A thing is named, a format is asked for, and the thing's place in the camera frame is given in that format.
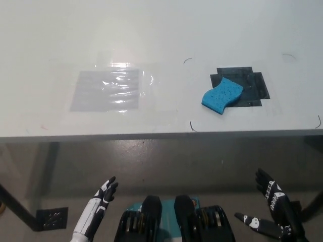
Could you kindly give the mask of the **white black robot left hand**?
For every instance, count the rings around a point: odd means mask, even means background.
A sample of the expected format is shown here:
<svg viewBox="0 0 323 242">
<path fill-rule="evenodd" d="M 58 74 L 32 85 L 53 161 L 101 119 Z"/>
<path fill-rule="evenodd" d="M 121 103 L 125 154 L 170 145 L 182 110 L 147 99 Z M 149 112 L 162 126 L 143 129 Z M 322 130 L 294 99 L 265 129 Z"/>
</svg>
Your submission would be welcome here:
<svg viewBox="0 0 323 242">
<path fill-rule="evenodd" d="M 116 177 L 108 179 L 85 206 L 72 234 L 73 241 L 93 241 L 118 187 Z"/>
</svg>

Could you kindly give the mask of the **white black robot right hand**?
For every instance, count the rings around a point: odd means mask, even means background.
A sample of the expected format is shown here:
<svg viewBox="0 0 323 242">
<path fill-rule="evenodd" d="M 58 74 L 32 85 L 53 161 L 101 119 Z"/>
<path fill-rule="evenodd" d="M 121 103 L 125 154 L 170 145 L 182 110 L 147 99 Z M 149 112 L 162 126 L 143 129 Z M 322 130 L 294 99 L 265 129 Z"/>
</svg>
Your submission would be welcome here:
<svg viewBox="0 0 323 242">
<path fill-rule="evenodd" d="M 255 175 L 257 189 L 265 197 L 273 221 L 239 212 L 234 216 L 251 230 L 278 241 L 308 241 L 292 202 L 276 180 L 261 168 Z"/>
</svg>

